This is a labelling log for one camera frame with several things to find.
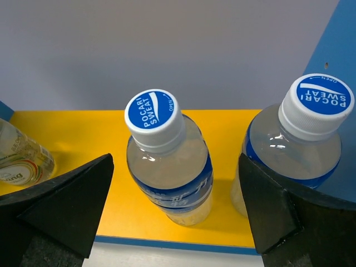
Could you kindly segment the Pocari water bottle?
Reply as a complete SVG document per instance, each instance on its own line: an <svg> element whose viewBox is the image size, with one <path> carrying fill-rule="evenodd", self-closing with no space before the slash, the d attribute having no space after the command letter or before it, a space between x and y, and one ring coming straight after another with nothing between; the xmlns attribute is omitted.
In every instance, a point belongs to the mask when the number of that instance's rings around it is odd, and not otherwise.
<svg viewBox="0 0 356 267"><path fill-rule="evenodd" d="M315 189L339 164L338 128L354 104L353 92L342 80L323 73L303 75L292 83L281 103L252 119L241 153Z"/></svg>
<svg viewBox="0 0 356 267"><path fill-rule="evenodd" d="M128 170L147 198L174 223L203 222L212 207L214 171L198 125L162 89L135 95L124 111Z"/></svg>

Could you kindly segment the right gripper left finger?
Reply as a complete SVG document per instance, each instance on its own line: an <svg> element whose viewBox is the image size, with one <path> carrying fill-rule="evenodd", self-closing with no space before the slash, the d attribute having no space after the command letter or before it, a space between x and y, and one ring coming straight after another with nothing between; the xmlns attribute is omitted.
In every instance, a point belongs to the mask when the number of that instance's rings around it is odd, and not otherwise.
<svg viewBox="0 0 356 267"><path fill-rule="evenodd" d="M111 154L1 196L1 266L82 266L114 171Z"/></svg>

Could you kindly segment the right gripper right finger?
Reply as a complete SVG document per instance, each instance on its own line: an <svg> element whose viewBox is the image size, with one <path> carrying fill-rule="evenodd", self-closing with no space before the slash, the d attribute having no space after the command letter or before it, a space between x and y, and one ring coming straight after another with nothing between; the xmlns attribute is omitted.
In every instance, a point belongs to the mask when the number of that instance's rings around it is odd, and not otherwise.
<svg viewBox="0 0 356 267"><path fill-rule="evenodd" d="M355 266L355 203L291 181L241 154L239 179L264 266Z"/></svg>

